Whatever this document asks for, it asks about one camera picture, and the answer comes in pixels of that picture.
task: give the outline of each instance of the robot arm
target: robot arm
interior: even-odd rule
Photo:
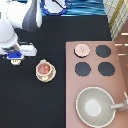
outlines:
[[[28,0],[26,4],[17,1],[9,2],[6,16],[11,25],[27,31],[40,28],[42,24],[40,2],[41,0]]]
[[[0,55],[21,54],[35,56],[36,48],[33,45],[24,45],[18,41],[14,28],[34,31],[42,24],[40,9],[41,0],[28,0],[27,4],[12,0],[0,0]]]

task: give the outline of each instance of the bowl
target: bowl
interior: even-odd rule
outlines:
[[[76,99],[76,111],[80,119],[91,127],[106,127],[115,117],[113,98],[99,87],[83,89]]]

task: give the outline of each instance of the pink surface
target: pink surface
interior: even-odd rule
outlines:
[[[85,58],[79,58],[74,54],[77,44],[87,44],[90,53]],[[97,56],[95,50],[98,45],[107,45],[111,48],[112,54],[107,58]],[[102,76],[98,71],[101,62],[110,62],[115,67],[112,76]],[[78,62],[87,62],[91,67],[88,76],[80,77],[75,73],[75,65]],[[112,41],[78,41],[66,43],[66,128],[90,128],[81,121],[76,112],[76,98],[81,90],[94,86],[106,90],[119,103],[125,99],[126,87],[122,76],[121,67],[115,43]],[[128,128],[128,110],[116,112],[113,122],[106,128]]]

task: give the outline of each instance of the dark floor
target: dark floor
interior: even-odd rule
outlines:
[[[107,16],[47,16],[39,30],[16,33],[33,43],[38,54],[17,67],[0,60],[0,128],[66,128],[65,42],[111,41]],[[51,82],[36,78],[41,59],[56,68]]]

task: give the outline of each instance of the black burner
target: black burner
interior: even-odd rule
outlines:
[[[86,62],[79,62],[75,66],[75,72],[79,76],[87,76],[91,71],[89,64]]]
[[[111,54],[111,49],[106,45],[99,45],[96,48],[96,54],[100,57],[108,57]]]
[[[98,70],[103,76],[112,76],[115,72],[114,66],[109,62],[100,63]]]

